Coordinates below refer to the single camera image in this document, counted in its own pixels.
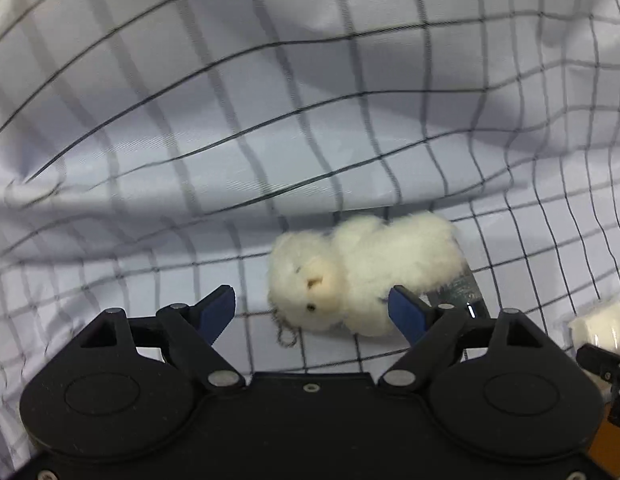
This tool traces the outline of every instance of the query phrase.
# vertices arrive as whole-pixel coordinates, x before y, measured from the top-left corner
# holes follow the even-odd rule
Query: metal screw head
[[[321,386],[314,383],[304,384],[304,391],[308,394],[315,394],[321,389]]]
[[[52,471],[44,469],[43,471],[39,471],[39,474],[37,475],[37,480],[58,480],[58,478]]]
[[[208,376],[208,382],[217,388],[227,388],[239,382],[239,374],[232,370],[217,370]]]
[[[390,386],[409,386],[416,380],[417,377],[408,370],[390,370],[384,375],[384,381]]]

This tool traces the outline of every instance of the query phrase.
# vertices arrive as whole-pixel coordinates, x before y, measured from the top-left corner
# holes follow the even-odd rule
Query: white grid cloth
[[[620,0],[0,0],[0,475],[107,307],[227,283],[238,370],[377,377],[399,334],[283,348],[266,302],[277,235],[363,209],[454,221],[491,313],[570,351],[620,298]]]

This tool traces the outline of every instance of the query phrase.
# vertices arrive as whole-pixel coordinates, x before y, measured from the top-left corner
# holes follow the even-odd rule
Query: white teddy bear
[[[386,225],[375,216],[355,216],[329,236],[302,231],[277,238],[268,298],[294,327],[319,331],[343,322],[354,333],[379,336],[392,329],[393,286],[422,294],[465,268],[447,220],[421,213]]]

